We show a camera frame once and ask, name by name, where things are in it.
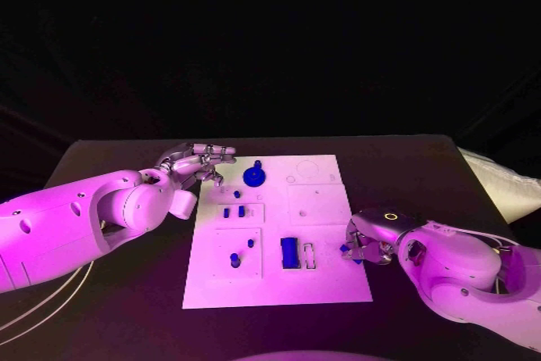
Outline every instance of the dark table surface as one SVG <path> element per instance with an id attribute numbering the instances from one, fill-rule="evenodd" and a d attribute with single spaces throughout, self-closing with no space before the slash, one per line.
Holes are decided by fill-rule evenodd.
<path id="1" fill-rule="evenodd" d="M 47 187 L 115 170 L 151 167 L 162 151 L 180 142 L 77 141 Z M 353 212 L 386 203 L 441 223 L 512 238 L 445 136 L 197 142 L 233 146 L 238 156 L 334 154 Z M 168 215 L 154 231 L 95 261 L 66 307 L 34 331 L 0 347 L 0 359 L 219 360 L 292 349 L 390 359 L 538 359 L 538 353 L 484 328 L 438 317 L 421 302 L 396 261 L 388 266 L 366 264 L 373 302 L 181 310 L 193 223 L 194 214 L 187 221 Z M 63 281 L 64 277 L 1 294 L 1 323 Z M 73 288 L 66 291 L 0 340 L 51 312 Z"/>

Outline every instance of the blue rectangular piece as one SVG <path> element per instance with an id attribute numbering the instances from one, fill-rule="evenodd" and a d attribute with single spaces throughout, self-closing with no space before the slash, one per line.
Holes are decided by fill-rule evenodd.
<path id="1" fill-rule="evenodd" d="M 282 238 L 281 245 L 281 267 L 284 269 L 300 269 L 301 263 L 298 261 L 298 248 L 295 238 Z"/>

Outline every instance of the small blue part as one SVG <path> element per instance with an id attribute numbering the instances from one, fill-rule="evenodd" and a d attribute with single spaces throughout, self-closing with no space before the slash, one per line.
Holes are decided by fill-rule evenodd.
<path id="1" fill-rule="evenodd" d="M 265 171 L 261 169 L 261 161 L 255 160 L 253 166 L 245 171 L 242 180 L 249 187 L 258 187 L 265 182 Z"/>
<path id="2" fill-rule="evenodd" d="M 229 258 L 230 258 L 230 266 L 236 268 L 239 266 L 239 255 L 233 253 Z"/>
<path id="3" fill-rule="evenodd" d="M 281 245 L 281 267 L 284 269 L 300 269 L 301 263 L 298 262 L 298 248 L 295 238 L 282 238 Z"/>

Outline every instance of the robotic arm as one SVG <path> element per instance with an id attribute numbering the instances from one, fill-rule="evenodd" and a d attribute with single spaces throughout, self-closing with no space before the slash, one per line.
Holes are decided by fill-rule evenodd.
<path id="1" fill-rule="evenodd" d="M 222 184 L 213 166 L 235 149 L 181 144 L 154 168 L 121 170 L 36 191 L 0 205 L 0 292 L 54 279 L 151 231 L 167 213 L 187 219 L 196 180 Z"/>
<path id="2" fill-rule="evenodd" d="M 500 246 L 491 248 L 471 234 Z M 396 255 L 419 298 L 439 316 L 541 351 L 541 251 L 502 246 L 499 239 L 389 209 L 364 209 L 350 219 L 341 257 L 386 264 Z M 499 281 L 504 294 L 491 293 Z"/>

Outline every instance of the white board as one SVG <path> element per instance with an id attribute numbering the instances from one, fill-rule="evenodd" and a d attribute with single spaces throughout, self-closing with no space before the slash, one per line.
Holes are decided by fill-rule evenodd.
<path id="1" fill-rule="evenodd" d="M 255 160 L 265 183 L 251 188 L 242 173 Z M 200 188 L 183 308 L 372 301 L 363 264 L 343 260 L 339 251 L 350 209 L 334 155 L 238 157 L 219 172 L 223 186 L 206 182 Z M 243 217 L 238 206 L 245 206 Z M 300 269 L 281 266 L 281 238 L 288 237 L 298 241 Z M 307 243 L 314 269 L 307 268 Z M 238 268 L 230 253 L 239 255 Z"/>

